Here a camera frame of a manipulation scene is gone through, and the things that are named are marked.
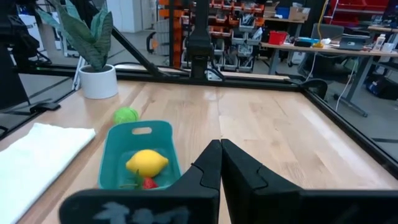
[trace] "office chair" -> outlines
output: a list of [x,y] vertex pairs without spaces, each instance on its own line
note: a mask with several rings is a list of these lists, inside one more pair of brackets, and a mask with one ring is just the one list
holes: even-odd
[[[331,40],[340,40],[344,33],[344,27],[321,24],[320,32],[322,39],[329,38]],[[319,39],[318,24],[313,25],[311,38]],[[298,72],[301,75],[309,75],[312,69],[314,54],[306,54],[303,62],[298,66]],[[313,68],[313,78],[321,78],[324,80],[340,81],[345,82],[347,76],[351,74],[351,70],[345,68],[341,63],[346,57],[337,57],[336,55],[317,55],[315,59],[315,65]]]

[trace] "teal basket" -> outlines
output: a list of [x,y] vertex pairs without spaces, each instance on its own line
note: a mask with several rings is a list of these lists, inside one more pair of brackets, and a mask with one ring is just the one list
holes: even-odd
[[[133,134],[135,129],[144,128],[149,128],[151,132]],[[166,121],[138,121],[113,126],[105,141],[98,177],[99,188],[121,189],[121,185],[133,184],[134,174],[126,169],[126,162],[143,149],[152,149],[169,159],[169,164],[154,177],[159,186],[156,190],[172,185],[181,177],[172,134],[172,127]]]

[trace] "cable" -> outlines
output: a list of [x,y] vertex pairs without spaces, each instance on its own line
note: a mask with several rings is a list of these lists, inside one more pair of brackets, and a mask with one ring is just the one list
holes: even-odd
[[351,75],[349,76],[348,82],[347,82],[346,86],[344,87],[343,92],[341,93],[341,95],[337,99],[337,104],[336,104],[336,109],[335,109],[336,111],[338,110],[338,104],[340,103],[341,97],[343,97],[344,92],[347,90],[347,87],[348,87],[351,79],[353,78],[355,68],[356,68],[356,66],[358,64],[358,60],[359,60],[358,58],[355,60],[355,63],[354,63],[354,66],[353,66],[353,70],[351,71]]
[[315,54],[314,54],[314,56],[313,56],[311,72],[308,74],[308,76],[307,76],[307,78],[305,79],[305,81],[308,81],[308,79],[312,76],[312,72],[313,72],[313,68],[314,68],[314,66],[315,66],[315,59],[317,58],[317,54],[318,54],[318,52],[315,52]]
[[323,5],[323,9],[322,9],[321,15],[320,15],[320,17],[319,17],[319,21],[318,21],[318,25],[317,25],[317,30],[318,30],[318,35],[319,35],[319,42],[316,43],[316,44],[314,44],[314,45],[313,45],[314,47],[323,48],[323,44],[321,43],[321,40],[322,40],[321,22],[322,22],[323,15],[324,15],[325,10],[326,10],[326,6],[328,5],[328,1],[329,1],[329,0],[325,0],[325,3],[324,3],[324,5]]

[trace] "strawberry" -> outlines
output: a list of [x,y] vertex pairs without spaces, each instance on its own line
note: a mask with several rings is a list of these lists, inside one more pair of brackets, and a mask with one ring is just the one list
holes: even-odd
[[150,178],[150,177],[144,178],[144,183],[142,183],[143,189],[154,189],[157,187],[158,187],[158,185],[155,183],[154,180],[152,180],[152,178]]

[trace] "red object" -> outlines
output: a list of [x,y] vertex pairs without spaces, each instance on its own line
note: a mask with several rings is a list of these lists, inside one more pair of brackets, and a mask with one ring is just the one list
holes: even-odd
[[[330,23],[330,18],[324,18],[324,20],[327,24]],[[356,14],[337,14],[330,24],[343,27],[357,27],[359,19]]]
[[389,0],[364,0],[365,10],[384,12],[387,9]]
[[334,10],[337,1],[337,9],[364,10],[366,6],[365,0],[332,0],[331,10]]
[[282,45],[285,42],[286,36],[286,32],[270,31],[268,44]]
[[144,183],[142,184],[143,189],[154,189],[157,187],[158,185],[155,183],[154,180],[152,180],[152,178],[149,177],[144,178]]

